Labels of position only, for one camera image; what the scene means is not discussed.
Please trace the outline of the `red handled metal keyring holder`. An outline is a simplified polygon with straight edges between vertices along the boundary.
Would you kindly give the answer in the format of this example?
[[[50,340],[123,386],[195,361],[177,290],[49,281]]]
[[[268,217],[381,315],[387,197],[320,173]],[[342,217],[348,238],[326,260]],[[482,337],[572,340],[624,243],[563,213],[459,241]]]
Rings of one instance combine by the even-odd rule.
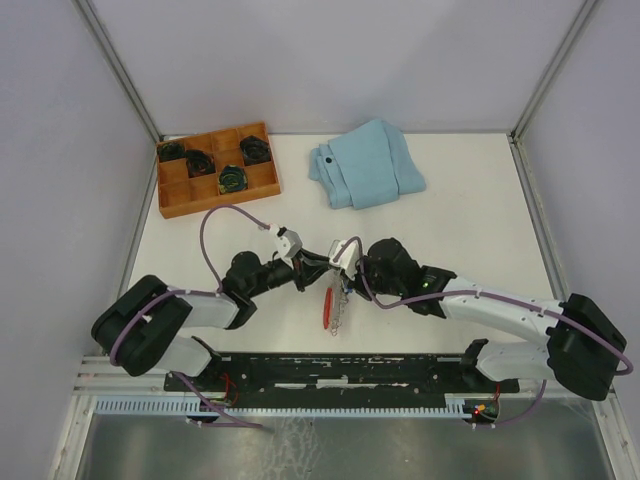
[[[347,281],[338,272],[331,274],[331,282],[326,289],[323,305],[323,327],[332,336],[338,334],[341,318],[349,302],[346,292]]]

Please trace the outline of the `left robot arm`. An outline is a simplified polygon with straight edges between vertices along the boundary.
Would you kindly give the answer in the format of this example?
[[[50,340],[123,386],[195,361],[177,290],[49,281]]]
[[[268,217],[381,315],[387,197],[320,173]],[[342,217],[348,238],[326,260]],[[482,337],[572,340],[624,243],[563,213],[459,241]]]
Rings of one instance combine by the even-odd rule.
[[[198,389],[209,390],[220,381],[220,364],[179,331],[236,330],[256,312],[255,297],[289,282],[302,292],[329,270],[328,257],[302,249],[290,262],[274,258],[261,263],[251,251],[235,255],[220,292],[172,290],[157,276],[146,275],[98,317],[91,336],[112,364],[132,377],[153,368],[176,370]]]

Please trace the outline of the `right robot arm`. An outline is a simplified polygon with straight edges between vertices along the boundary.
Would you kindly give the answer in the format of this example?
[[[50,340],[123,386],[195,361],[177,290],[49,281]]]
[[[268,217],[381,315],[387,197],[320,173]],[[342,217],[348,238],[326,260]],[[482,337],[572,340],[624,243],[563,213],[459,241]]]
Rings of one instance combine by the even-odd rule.
[[[624,353],[626,339],[584,295],[539,300],[484,288],[452,271],[419,265],[394,238],[364,251],[354,237],[332,259],[354,290],[380,308],[407,307],[514,336],[510,343],[470,344],[458,368],[469,390],[512,379],[556,381],[580,397],[602,401],[616,377],[634,370]]]

